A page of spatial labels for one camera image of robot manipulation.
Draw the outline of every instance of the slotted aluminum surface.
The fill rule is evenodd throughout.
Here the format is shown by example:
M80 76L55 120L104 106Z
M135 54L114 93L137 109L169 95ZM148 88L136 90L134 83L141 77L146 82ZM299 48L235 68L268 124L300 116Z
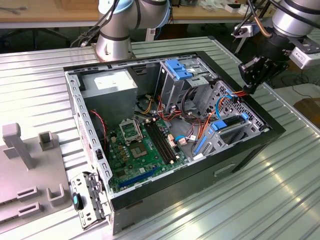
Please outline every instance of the slotted aluminum surface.
M207 37L138 42L132 47L137 57L206 51L242 84L238 60ZM91 47L0 55L0 123L18 122L22 138L57 133L68 179L90 168L62 67L96 61ZM83 231L78 214L69 207L0 238L320 239L319 135L267 86L259 87L253 97L286 132L245 169L116 236L106 223Z

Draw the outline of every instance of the sticker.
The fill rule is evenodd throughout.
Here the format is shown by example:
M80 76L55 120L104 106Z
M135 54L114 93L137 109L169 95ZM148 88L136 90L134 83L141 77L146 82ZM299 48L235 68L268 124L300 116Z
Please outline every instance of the sticker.
M125 71L108 72L109 75L99 76L94 79L96 87L101 89L121 88L125 89L132 85L132 81Z
M295 53L295 56L298 58L298 60L302 63L304 61L304 57L301 56L298 52Z

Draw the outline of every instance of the desk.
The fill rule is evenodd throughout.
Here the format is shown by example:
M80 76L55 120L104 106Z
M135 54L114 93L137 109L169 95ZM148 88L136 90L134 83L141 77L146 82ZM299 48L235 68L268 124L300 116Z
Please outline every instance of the desk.
M84 27L95 25L99 19L98 9L65 10L60 0L15 0L6 6L28 9L20 15L0 10L0 29Z
M25 6L25 2L16 0L14 6ZM59 0L28 0L27 3L28 9L21 11L21 15L0 11L0 29L84 27L93 26L99 19L98 10L64 10ZM224 9L208 11L201 6L173 7L174 24L238 23L243 18L241 14Z
M132 50L141 58L205 51L244 84L240 61L207 37L135 42ZM69 180L91 167L62 68L96 62L91 47L0 55L0 125L18 122L22 138L57 133ZM253 98L286 132L244 169L116 236L106 222L83 231L71 206L3 233L0 239L320 239L320 132L266 84Z

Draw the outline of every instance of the yellow cable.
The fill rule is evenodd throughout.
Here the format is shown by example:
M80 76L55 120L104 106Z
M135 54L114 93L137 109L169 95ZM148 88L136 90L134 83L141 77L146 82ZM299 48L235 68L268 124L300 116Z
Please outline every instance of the yellow cable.
M142 112L143 115L147 114L150 111L152 102L153 102L153 100L150 99L148 108L144 112Z

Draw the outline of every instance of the metal bracket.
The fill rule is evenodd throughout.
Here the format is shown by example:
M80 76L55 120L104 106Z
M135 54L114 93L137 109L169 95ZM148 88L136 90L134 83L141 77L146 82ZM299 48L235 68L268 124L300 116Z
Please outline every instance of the metal bracket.
M287 37L298 49L305 54L318 54L320 53L320 44L313 41L309 37Z
M83 172L71 179L74 193L79 194L83 209L78 211L82 228L104 221L111 215L112 210L107 194L102 190L102 183L96 173Z

